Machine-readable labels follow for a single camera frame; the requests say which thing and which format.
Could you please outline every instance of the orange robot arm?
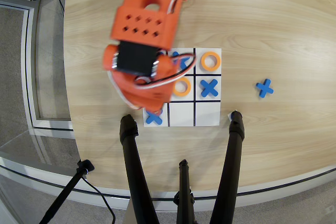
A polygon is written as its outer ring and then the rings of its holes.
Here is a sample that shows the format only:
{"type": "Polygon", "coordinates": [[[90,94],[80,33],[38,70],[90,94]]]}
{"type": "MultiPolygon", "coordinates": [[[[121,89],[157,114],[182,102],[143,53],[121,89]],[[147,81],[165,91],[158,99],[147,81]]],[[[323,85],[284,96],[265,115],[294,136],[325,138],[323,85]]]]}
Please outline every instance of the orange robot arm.
{"type": "Polygon", "coordinates": [[[159,54],[170,50],[174,41],[183,0],[124,0],[117,10],[111,39],[103,65],[119,95],[132,108],[145,107],[158,112],[170,101],[174,81],[195,65],[195,56],[169,57],[159,54]],[[156,4],[159,10],[146,9],[156,4]],[[178,72],[173,60],[193,57],[192,63],[178,72]]]}

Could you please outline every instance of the tic-tac-toe board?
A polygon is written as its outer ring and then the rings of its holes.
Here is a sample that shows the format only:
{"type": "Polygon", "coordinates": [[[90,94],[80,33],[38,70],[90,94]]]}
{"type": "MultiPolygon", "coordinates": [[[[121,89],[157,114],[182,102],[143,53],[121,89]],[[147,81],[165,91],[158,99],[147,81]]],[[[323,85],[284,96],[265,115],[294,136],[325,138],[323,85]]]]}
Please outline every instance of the tic-tac-toe board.
{"type": "MultiPolygon", "coordinates": [[[[196,55],[196,65],[176,81],[171,101],[160,115],[143,109],[145,127],[217,126],[221,107],[222,49],[173,48],[169,55],[184,53],[196,55]]],[[[182,59],[178,71],[192,61],[182,59]]]]}

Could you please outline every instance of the black tripod leg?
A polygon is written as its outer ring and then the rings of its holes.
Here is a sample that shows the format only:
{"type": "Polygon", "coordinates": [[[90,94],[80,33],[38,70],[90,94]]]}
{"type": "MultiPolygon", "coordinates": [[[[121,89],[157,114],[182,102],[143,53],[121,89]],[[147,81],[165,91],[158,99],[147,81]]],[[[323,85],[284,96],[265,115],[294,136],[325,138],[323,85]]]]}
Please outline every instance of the black tripod leg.
{"type": "Polygon", "coordinates": [[[65,188],[61,191],[58,197],[55,199],[54,203],[49,207],[43,216],[40,224],[47,224],[50,220],[55,216],[58,209],[62,206],[63,202],[67,199],[71,191],[77,185],[78,181],[84,174],[88,174],[90,171],[94,170],[94,166],[90,161],[84,160],[83,162],[78,162],[79,168],[77,168],[77,172],[69,181],[69,183],[65,186],[65,188]]]}
{"type": "Polygon", "coordinates": [[[230,136],[227,145],[225,162],[214,211],[210,224],[230,224],[235,211],[238,190],[241,146],[245,137],[243,119],[239,112],[232,113],[229,127],[230,136]]]}
{"type": "Polygon", "coordinates": [[[177,204],[177,224],[194,224],[194,197],[189,184],[189,167],[187,160],[180,162],[180,191],[175,195],[177,204]]]}
{"type": "Polygon", "coordinates": [[[124,116],[120,124],[120,142],[134,213],[138,224],[159,224],[135,143],[135,137],[138,136],[136,124],[131,115],[124,116]]]}

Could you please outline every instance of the blue cross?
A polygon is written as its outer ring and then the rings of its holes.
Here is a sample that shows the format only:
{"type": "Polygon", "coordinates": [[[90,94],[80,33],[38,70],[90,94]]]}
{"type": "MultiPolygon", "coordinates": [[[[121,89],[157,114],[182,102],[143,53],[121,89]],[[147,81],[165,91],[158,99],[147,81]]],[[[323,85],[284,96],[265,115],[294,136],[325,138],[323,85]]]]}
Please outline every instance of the blue cross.
{"type": "Polygon", "coordinates": [[[162,114],[162,110],[158,115],[148,111],[146,111],[146,113],[149,115],[148,118],[146,119],[146,124],[150,124],[153,121],[155,121],[155,123],[157,123],[158,125],[162,124],[162,119],[159,117],[162,114]]]}
{"type": "Polygon", "coordinates": [[[265,98],[267,93],[273,94],[274,90],[271,89],[269,86],[271,84],[271,80],[270,79],[265,79],[264,84],[261,83],[257,83],[257,88],[261,89],[259,96],[261,98],[265,98]]]}
{"type": "Polygon", "coordinates": [[[218,96],[218,92],[214,89],[215,86],[218,84],[218,81],[216,79],[213,79],[210,83],[207,83],[205,80],[201,81],[201,85],[205,88],[201,95],[203,97],[206,97],[209,93],[211,93],[213,96],[218,96]]]}
{"type": "MultiPolygon", "coordinates": [[[[178,52],[173,52],[173,56],[178,56],[179,55],[179,53],[178,52]]],[[[187,65],[185,64],[186,63],[186,61],[187,60],[189,60],[190,59],[190,57],[189,58],[184,58],[184,59],[181,59],[181,62],[180,62],[180,68],[182,69],[182,70],[184,70],[184,69],[186,69],[187,68],[187,65]]]]}

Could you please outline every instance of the orange ring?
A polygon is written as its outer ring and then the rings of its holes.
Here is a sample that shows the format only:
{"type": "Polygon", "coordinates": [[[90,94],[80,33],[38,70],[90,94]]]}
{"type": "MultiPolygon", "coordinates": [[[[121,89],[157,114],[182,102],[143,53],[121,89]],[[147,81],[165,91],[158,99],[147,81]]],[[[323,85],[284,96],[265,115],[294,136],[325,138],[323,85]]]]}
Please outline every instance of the orange ring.
{"type": "Polygon", "coordinates": [[[182,77],[182,78],[180,78],[180,79],[178,79],[178,80],[176,81],[176,83],[175,83],[175,85],[174,85],[173,93],[174,93],[174,95],[176,95],[176,96],[178,96],[178,97],[185,97],[187,94],[189,94],[190,90],[191,90],[191,84],[190,84],[189,80],[188,80],[187,78],[185,78],[185,77],[182,77]],[[184,83],[187,84],[187,89],[186,89],[184,92],[178,92],[178,91],[175,89],[176,84],[177,84],[178,82],[180,82],[180,81],[183,81],[184,83]]]}
{"type": "Polygon", "coordinates": [[[201,58],[201,64],[202,64],[202,67],[207,70],[207,71],[210,71],[210,72],[213,72],[215,70],[217,70],[219,68],[219,66],[221,65],[221,59],[219,57],[218,54],[216,54],[215,52],[206,52],[205,54],[203,54],[202,58],[201,58]],[[211,67],[208,67],[206,64],[205,64],[205,59],[209,56],[215,56],[216,58],[216,65],[214,65],[212,68],[211,67]]]}

